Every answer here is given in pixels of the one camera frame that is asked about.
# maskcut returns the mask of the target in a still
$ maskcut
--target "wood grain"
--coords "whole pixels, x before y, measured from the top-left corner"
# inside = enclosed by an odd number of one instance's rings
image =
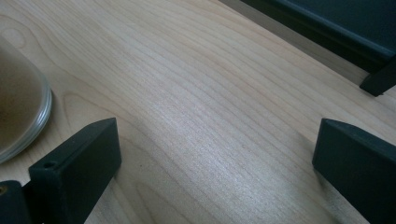
[[[116,117],[123,163],[87,223],[364,223],[312,168],[321,118],[396,144],[396,91],[358,86],[218,1],[1,1],[0,34],[48,78],[27,168]]]

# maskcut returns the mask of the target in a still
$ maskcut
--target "screw hole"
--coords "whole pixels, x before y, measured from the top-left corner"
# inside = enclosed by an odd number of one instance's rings
[[[0,195],[7,192],[7,186],[0,186]]]
[[[56,161],[49,161],[49,162],[44,163],[44,168],[49,169],[49,168],[54,167],[55,165],[56,165]]]

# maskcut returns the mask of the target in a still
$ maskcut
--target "glass rim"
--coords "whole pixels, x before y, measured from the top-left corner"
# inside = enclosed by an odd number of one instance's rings
[[[0,163],[8,161],[26,149],[38,137],[50,117],[50,110],[52,106],[50,85],[47,79],[38,71],[38,69],[35,68],[35,72],[32,73],[32,75],[36,76],[42,85],[42,97],[40,106],[38,108],[38,113],[35,115],[35,119],[31,122],[25,132],[21,134],[21,136],[9,147],[2,149],[2,152],[0,153]]]

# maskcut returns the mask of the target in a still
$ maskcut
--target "black furniture base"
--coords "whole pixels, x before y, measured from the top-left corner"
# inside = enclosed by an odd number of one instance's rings
[[[396,85],[396,1],[241,2],[370,73],[361,88],[372,95]]]
[[[120,164],[116,120],[92,123],[33,164],[25,186],[0,182],[0,223],[84,223]]]
[[[370,223],[396,223],[396,146],[323,119],[312,163]]]

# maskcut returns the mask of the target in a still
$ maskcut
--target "wooden table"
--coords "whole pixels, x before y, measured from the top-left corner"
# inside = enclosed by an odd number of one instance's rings
[[[116,117],[123,163],[87,223],[364,223],[312,168],[321,118],[396,144],[396,91],[371,97],[215,0],[1,1],[0,32],[48,78],[27,168]]]

